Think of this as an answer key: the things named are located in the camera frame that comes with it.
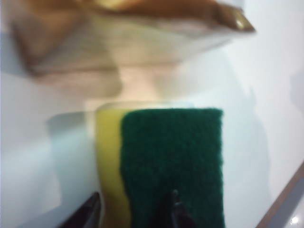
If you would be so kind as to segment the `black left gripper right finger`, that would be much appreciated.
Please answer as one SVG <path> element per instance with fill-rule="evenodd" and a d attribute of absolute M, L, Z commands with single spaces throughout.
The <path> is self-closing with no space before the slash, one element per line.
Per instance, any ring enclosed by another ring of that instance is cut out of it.
<path fill-rule="evenodd" d="M 173 190 L 171 193 L 170 204 L 170 228 L 196 228 L 191 214 L 186 210 L 183 202 L 180 200 L 179 192 Z"/>

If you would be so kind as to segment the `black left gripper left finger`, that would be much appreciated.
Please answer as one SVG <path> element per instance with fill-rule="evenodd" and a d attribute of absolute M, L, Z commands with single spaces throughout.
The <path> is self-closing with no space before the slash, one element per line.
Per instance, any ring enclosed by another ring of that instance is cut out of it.
<path fill-rule="evenodd" d="M 100 195 L 94 192 L 59 228 L 98 228 L 101 209 Z"/>

